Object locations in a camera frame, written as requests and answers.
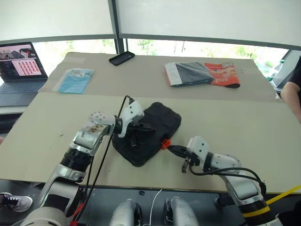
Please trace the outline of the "blue item in plastic bag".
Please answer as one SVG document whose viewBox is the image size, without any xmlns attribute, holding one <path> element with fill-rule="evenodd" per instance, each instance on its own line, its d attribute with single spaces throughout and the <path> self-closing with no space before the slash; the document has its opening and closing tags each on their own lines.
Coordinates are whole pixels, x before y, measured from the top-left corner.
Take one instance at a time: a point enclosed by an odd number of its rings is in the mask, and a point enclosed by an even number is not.
<svg viewBox="0 0 301 226">
<path fill-rule="evenodd" d="M 94 70 L 91 69 L 69 69 L 64 72 L 52 90 L 66 94 L 85 94 L 93 74 Z"/>
</svg>

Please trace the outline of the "silver rounded robot leg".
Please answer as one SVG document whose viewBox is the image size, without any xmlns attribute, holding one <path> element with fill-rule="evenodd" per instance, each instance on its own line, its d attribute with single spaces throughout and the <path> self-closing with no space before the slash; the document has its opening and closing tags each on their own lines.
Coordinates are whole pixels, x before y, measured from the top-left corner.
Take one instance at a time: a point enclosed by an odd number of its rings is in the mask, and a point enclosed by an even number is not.
<svg viewBox="0 0 301 226">
<path fill-rule="evenodd" d="M 178 196 L 165 199 L 162 224 L 163 226 L 199 226 L 193 209 Z"/>
<path fill-rule="evenodd" d="M 141 206 L 128 199 L 114 210 L 109 226 L 142 226 L 143 215 Z"/>
</svg>

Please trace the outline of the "white roller blind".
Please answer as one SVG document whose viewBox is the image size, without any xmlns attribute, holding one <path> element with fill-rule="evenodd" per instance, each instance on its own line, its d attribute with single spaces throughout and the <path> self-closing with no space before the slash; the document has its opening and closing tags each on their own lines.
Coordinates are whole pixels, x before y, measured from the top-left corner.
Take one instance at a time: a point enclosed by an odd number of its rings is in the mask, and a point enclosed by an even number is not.
<svg viewBox="0 0 301 226">
<path fill-rule="evenodd" d="M 108 0 L 0 0 L 0 41 L 113 34 Z"/>
<path fill-rule="evenodd" d="M 116 0 L 125 38 L 301 49 L 301 0 Z"/>
</svg>

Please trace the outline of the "red orange printed package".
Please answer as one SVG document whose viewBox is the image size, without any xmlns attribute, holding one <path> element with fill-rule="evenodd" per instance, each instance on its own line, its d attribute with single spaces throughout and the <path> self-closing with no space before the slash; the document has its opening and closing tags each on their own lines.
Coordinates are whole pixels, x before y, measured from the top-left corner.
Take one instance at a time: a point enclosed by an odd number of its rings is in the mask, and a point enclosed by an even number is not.
<svg viewBox="0 0 301 226">
<path fill-rule="evenodd" d="M 222 86 L 230 89 L 238 89 L 240 81 L 237 70 L 232 61 L 222 64 L 205 63 L 206 68 L 214 78 L 210 83 L 214 86 Z"/>
</svg>

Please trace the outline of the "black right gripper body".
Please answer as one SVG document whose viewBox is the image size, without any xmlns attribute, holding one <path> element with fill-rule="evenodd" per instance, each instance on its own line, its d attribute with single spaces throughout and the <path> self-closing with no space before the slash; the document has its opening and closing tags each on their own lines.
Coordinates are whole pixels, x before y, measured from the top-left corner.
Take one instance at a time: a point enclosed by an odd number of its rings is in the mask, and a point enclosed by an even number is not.
<svg viewBox="0 0 301 226">
<path fill-rule="evenodd" d="M 200 164 L 200 159 L 195 153 L 185 152 L 184 162 L 181 167 L 181 172 L 187 173 L 187 169 L 189 169 L 189 171 L 192 172 L 192 167 L 199 166 L 199 164 Z"/>
</svg>

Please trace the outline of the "clear bottle with green cap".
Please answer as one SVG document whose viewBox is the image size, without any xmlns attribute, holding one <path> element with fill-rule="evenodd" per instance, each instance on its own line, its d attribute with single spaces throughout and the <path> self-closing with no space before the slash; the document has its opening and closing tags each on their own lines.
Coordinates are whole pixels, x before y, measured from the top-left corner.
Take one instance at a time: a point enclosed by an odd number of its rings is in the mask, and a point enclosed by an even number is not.
<svg viewBox="0 0 301 226">
<path fill-rule="evenodd" d="M 281 69 L 282 69 L 282 67 L 283 67 L 283 65 L 284 65 L 284 63 L 285 63 L 285 60 L 280 60 L 279 61 L 279 64 L 277 65 L 277 66 L 275 66 L 272 70 L 271 70 L 271 72 L 268 74 L 268 76 L 267 76 L 267 80 L 269 81 L 269 82 L 271 82 L 274 78 L 275 78 L 275 76 L 277 75 L 277 74 L 279 74 L 279 72 L 281 71 Z"/>
</svg>

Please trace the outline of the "grey flat panel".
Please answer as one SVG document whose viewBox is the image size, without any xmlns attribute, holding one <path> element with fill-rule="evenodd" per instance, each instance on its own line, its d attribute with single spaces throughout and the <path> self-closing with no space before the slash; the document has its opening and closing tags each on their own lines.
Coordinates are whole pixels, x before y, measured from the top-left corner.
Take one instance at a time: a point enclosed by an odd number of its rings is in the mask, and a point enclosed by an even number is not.
<svg viewBox="0 0 301 226">
<path fill-rule="evenodd" d="M 289 81 L 290 73 L 297 65 L 300 56 L 301 51 L 298 50 L 289 50 L 285 54 L 285 56 L 283 57 L 285 63 L 283 64 L 283 67 L 280 70 L 280 72 L 274 77 L 274 79 L 271 82 L 275 90 L 281 90 L 284 87 L 284 85 Z"/>
</svg>

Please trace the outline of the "grey window frame post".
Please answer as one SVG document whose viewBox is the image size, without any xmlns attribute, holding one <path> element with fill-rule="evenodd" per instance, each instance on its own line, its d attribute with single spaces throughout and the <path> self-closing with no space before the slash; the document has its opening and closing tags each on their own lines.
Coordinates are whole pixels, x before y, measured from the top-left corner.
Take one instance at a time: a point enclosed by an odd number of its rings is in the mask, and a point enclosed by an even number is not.
<svg viewBox="0 0 301 226">
<path fill-rule="evenodd" d="M 108 6 L 110 11 L 111 25 L 114 36 L 115 49 L 117 54 L 125 52 L 124 41 L 119 35 L 119 20 L 117 12 L 116 0 L 108 0 Z"/>
</svg>

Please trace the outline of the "black plastic tool case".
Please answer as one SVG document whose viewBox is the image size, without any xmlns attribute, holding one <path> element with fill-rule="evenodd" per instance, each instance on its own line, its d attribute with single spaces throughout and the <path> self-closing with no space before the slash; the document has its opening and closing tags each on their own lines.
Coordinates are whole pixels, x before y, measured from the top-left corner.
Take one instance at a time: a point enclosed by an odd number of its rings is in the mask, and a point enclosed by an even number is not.
<svg viewBox="0 0 301 226">
<path fill-rule="evenodd" d="M 144 117 L 138 122 L 150 124 L 156 129 L 154 132 L 136 132 L 137 147 L 131 147 L 131 135 L 119 138 L 114 135 L 112 146 L 128 162 L 135 167 L 143 166 L 169 140 L 181 125 L 180 114 L 160 102 L 152 103 L 144 110 Z"/>
</svg>

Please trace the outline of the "open grey laptop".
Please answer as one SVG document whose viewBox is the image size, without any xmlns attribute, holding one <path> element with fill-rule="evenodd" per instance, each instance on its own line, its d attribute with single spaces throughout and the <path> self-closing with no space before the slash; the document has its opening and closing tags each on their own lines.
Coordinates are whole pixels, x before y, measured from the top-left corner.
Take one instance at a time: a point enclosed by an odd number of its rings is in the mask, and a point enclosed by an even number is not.
<svg viewBox="0 0 301 226">
<path fill-rule="evenodd" d="M 28 106 L 48 76 L 31 42 L 0 44 L 0 107 Z"/>
</svg>

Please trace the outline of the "grey white sneaker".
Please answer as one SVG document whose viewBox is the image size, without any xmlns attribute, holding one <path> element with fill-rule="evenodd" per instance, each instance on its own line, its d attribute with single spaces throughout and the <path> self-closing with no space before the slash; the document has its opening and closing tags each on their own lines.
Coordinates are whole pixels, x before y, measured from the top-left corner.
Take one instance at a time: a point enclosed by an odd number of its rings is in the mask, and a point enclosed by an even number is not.
<svg viewBox="0 0 301 226">
<path fill-rule="evenodd" d="M 14 212 L 25 212 L 33 204 L 29 196 L 17 196 L 11 193 L 0 193 L 0 208 L 6 207 Z"/>
</svg>

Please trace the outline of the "dark cloth in plastic bag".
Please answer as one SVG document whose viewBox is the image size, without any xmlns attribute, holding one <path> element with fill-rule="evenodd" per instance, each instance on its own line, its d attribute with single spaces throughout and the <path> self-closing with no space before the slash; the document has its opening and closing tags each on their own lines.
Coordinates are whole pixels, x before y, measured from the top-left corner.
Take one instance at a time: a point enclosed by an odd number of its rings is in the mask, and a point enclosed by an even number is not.
<svg viewBox="0 0 301 226">
<path fill-rule="evenodd" d="M 171 62 L 165 64 L 164 69 L 171 87 L 209 84 L 214 81 L 203 62 Z"/>
</svg>

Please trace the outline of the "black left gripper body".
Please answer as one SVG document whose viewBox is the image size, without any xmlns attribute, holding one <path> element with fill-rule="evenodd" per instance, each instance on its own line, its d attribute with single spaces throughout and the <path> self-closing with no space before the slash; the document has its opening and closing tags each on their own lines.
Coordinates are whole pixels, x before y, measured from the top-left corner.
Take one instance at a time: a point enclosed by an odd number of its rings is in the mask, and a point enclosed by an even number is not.
<svg viewBox="0 0 301 226">
<path fill-rule="evenodd" d="M 144 123 L 133 121 L 128 124 L 127 126 L 127 135 L 131 135 L 132 133 L 136 132 L 143 132 L 144 130 Z"/>
</svg>

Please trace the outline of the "black phone case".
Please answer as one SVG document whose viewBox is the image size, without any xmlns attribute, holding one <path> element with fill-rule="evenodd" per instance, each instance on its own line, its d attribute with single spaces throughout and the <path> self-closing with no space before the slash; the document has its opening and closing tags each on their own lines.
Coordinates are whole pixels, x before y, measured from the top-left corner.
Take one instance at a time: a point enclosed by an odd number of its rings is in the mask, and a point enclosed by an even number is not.
<svg viewBox="0 0 301 226">
<path fill-rule="evenodd" d="M 114 56 L 112 58 L 109 59 L 109 62 L 111 64 L 113 64 L 114 66 L 118 66 L 121 65 L 123 63 L 125 63 L 126 61 L 132 59 L 135 57 L 135 54 L 130 52 L 130 51 L 126 51 L 124 53 L 121 53 L 117 56 Z"/>
</svg>

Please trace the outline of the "beige cardboard sheet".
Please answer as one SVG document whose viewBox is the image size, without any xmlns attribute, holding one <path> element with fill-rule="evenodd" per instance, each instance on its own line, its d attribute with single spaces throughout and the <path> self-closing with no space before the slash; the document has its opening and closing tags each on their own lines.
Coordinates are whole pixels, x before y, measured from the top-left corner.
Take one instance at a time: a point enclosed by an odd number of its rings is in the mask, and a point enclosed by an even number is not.
<svg viewBox="0 0 301 226">
<path fill-rule="evenodd" d="M 0 145 L 0 179 L 46 182 L 77 131 L 90 114 L 117 114 L 122 97 L 38 94 Z M 301 124 L 280 102 L 160 99 L 181 115 L 172 136 L 186 146 L 201 136 L 212 153 L 237 157 L 255 171 L 270 193 L 301 185 Z M 183 159 L 159 151 L 136 168 L 113 148 L 108 138 L 96 153 L 91 179 L 99 186 L 225 191 L 217 176 L 182 173 Z"/>
<path fill-rule="evenodd" d="M 64 73 L 72 68 L 94 70 L 88 84 L 87 95 L 212 99 L 278 102 L 272 85 L 262 75 L 251 59 L 179 57 L 179 56 L 140 56 L 114 66 L 109 62 L 113 56 L 103 53 L 69 52 L 63 61 L 50 74 L 40 92 L 53 92 L 55 85 Z M 204 62 L 222 64 L 232 62 L 240 81 L 240 87 L 231 89 L 209 84 L 187 87 L 170 87 L 165 64 L 170 62 Z"/>
</svg>

